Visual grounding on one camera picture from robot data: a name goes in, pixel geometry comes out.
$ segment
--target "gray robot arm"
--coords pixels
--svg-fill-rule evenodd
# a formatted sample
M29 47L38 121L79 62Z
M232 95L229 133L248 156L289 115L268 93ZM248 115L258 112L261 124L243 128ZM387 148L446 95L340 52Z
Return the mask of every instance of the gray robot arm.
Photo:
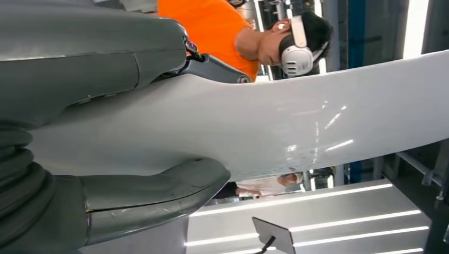
M27 130L186 65L172 20L43 2L0 3L0 252L62 253L196 211L230 177L211 159L155 176L53 176L33 162Z

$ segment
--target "person in background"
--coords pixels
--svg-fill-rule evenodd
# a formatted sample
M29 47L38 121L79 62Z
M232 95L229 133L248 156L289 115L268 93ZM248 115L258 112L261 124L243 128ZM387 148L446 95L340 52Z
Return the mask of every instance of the person in background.
M278 177L264 177L241 182L228 182L214 199L238 196L272 196L284 192L285 187L302 182L300 173L290 173Z
M292 36L290 20L258 32L225 0L158 0L157 15L178 21L201 53L210 54L255 80L260 64L279 65L281 41ZM302 14L312 52L329 42L332 27L313 12ZM322 58L327 49L315 60Z

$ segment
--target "glossy white surface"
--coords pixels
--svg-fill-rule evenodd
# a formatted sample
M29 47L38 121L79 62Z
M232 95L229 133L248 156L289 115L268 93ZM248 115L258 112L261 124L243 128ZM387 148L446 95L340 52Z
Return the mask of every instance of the glossy white surface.
M240 85L180 76L68 110L30 148L56 174L151 175L197 157L235 180L339 165L449 138L448 62Z

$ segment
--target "black cable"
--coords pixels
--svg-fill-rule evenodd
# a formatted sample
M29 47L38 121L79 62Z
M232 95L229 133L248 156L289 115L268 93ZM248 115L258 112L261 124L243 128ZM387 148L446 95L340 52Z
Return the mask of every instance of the black cable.
M262 248L262 251L259 251L256 254L264 254L268 250L268 248L273 244L274 240L276 240L276 237L271 237L265 244L265 246Z

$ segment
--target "black hair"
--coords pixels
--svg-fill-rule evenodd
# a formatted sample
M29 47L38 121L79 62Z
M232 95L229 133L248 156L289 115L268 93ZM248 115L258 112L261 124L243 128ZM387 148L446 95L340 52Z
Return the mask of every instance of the black hair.
M320 50L327 42L327 46L322 54L315 60L318 61L325 57L330 49L330 37L332 36L332 26L326 20L318 17L314 12L306 11L301 14L302 24L304 25L304 32L307 39L307 47L315 52ZM287 35L279 44L279 53L282 54L284 49L294 45L293 35Z

